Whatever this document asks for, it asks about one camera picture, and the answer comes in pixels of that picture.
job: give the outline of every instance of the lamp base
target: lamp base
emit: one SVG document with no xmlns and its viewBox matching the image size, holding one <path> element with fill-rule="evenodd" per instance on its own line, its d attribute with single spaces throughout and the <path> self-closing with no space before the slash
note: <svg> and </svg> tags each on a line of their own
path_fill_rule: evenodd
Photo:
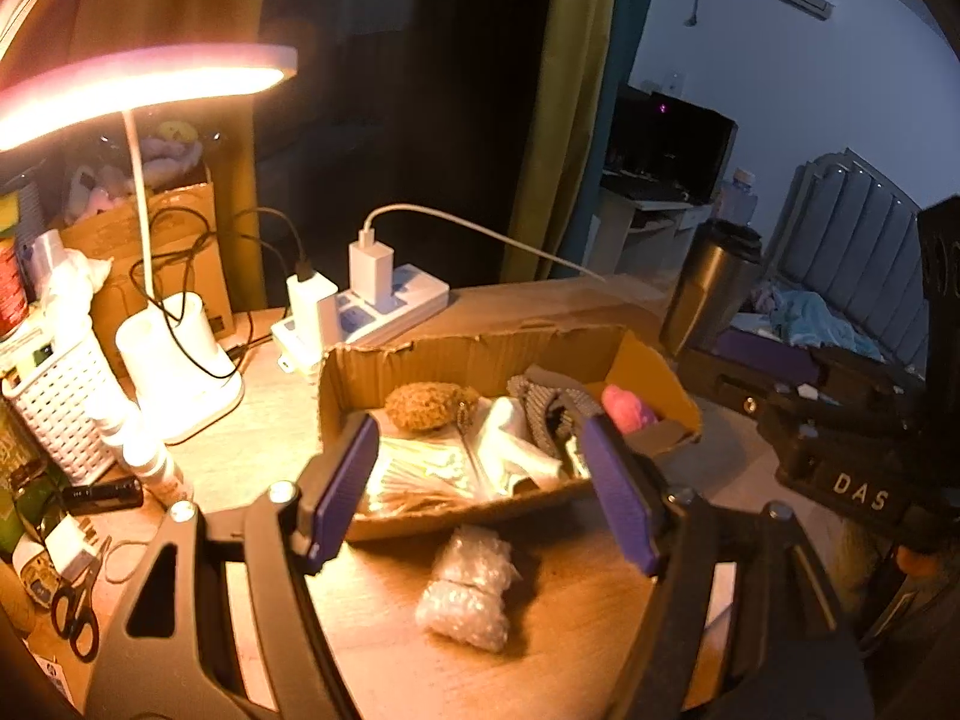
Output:
<svg viewBox="0 0 960 720">
<path fill-rule="evenodd" d="M 228 375 L 233 363 L 214 340 L 198 295 L 177 293 L 163 306 L 173 316 L 182 315 L 178 322 L 171 320 L 171 327 L 196 363 L 176 345 L 155 306 L 126 319 L 117 329 L 116 343 L 147 428 L 164 443 L 180 443 L 235 409 L 244 384 L 238 372 Z M 226 378 L 214 378 L 198 364 Z"/>
<path fill-rule="evenodd" d="M 239 373 L 232 375 L 222 386 L 193 397 L 178 395 L 176 408 L 169 401 L 152 403 L 137 395 L 137 403 L 144 422 L 167 445 L 185 442 L 208 428 L 222 416 L 228 415 L 243 400 L 244 384 Z"/>
</svg>

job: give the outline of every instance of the curtain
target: curtain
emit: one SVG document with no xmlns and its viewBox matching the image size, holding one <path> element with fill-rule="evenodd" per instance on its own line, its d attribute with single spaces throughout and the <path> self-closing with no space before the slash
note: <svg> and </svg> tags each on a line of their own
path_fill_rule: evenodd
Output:
<svg viewBox="0 0 960 720">
<path fill-rule="evenodd" d="M 565 260 L 580 262 L 584 257 L 590 221 L 597 209 L 600 194 L 600 176 L 607 152 L 607 141 L 610 138 L 617 89 L 630 76 L 649 9 L 650 0 L 616 0 L 614 3 L 610 49 L 596 108 L 587 167 L 584 169 L 584 178 L 580 183 L 568 228 L 560 244 L 560 256 Z M 551 274 L 567 276 L 575 275 L 575 271 L 566 266 L 553 266 Z"/>
<path fill-rule="evenodd" d="M 560 246 L 587 164 L 612 10 L 613 0 L 550 0 L 510 235 L 551 253 Z M 548 273 L 549 262 L 508 247 L 500 280 Z"/>
<path fill-rule="evenodd" d="M 138 47 L 185 42 L 256 42 L 263 0 L 80 0 L 70 44 L 71 60 Z M 255 214 L 236 223 L 238 211 L 256 206 L 253 171 L 253 105 L 249 98 L 191 104 L 179 110 L 223 143 L 206 156 L 217 202 L 217 226 L 256 235 Z M 259 247 L 222 237 L 220 250 L 235 311 L 264 305 Z"/>
</svg>

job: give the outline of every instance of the thermos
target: thermos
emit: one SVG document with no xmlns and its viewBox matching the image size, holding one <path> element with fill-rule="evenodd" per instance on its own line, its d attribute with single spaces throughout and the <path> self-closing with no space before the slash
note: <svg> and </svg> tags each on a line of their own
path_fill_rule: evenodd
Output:
<svg viewBox="0 0 960 720">
<path fill-rule="evenodd" d="M 659 339 L 671 357 L 695 346 L 709 351 L 762 272 L 760 233 L 711 218 L 693 234 Z"/>
</svg>

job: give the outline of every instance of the white wall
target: white wall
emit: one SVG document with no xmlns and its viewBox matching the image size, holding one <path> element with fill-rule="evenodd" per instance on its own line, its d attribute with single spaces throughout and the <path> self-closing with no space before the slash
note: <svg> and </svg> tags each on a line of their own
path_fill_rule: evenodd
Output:
<svg viewBox="0 0 960 720">
<path fill-rule="evenodd" d="M 960 191 L 960 61 L 899 0 L 830 0 L 822 22 L 779 0 L 652 0 L 630 84 L 685 73 L 683 98 L 734 119 L 728 173 L 760 195 L 769 237 L 798 165 L 851 148 L 920 206 Z"/>
</svg>

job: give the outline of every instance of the water bottle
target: water bottle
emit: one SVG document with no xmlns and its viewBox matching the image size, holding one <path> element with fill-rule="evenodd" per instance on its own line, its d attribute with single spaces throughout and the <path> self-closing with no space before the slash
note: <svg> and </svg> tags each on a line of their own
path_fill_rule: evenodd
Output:
<svg viewBox="0 0 960 720">
<path fill-rule="evenodd" d="M 755 175 L 750 170 L 742 167 L 734 170 L 733 181 L 724 181 L 720 185 L 717 200 L 713 204 L 714 218 L 744 226 L 749 224 L 757 208 L 754 181 Z"/>
</svg>

